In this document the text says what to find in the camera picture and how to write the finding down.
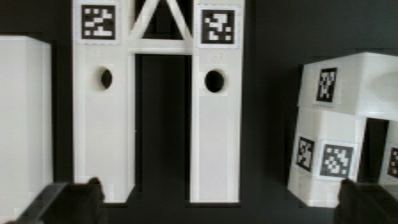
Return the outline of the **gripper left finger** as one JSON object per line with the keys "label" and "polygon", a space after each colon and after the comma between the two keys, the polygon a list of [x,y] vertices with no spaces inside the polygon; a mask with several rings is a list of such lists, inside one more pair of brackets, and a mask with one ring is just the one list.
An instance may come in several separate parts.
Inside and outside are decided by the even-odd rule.
{"label": "gripper left finger", "polygon": [[84,184],[51,184],[17,224],[107,224],[106,193],[99,178]]}

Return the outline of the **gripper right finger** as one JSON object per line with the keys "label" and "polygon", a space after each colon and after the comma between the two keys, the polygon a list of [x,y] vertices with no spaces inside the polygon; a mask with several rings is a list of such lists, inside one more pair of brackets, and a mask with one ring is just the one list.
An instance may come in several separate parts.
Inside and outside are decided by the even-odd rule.
{"label": "gripper right finger", "polygon": [[346,179],[338,200],[335,224],[398,224],[398,185]]}

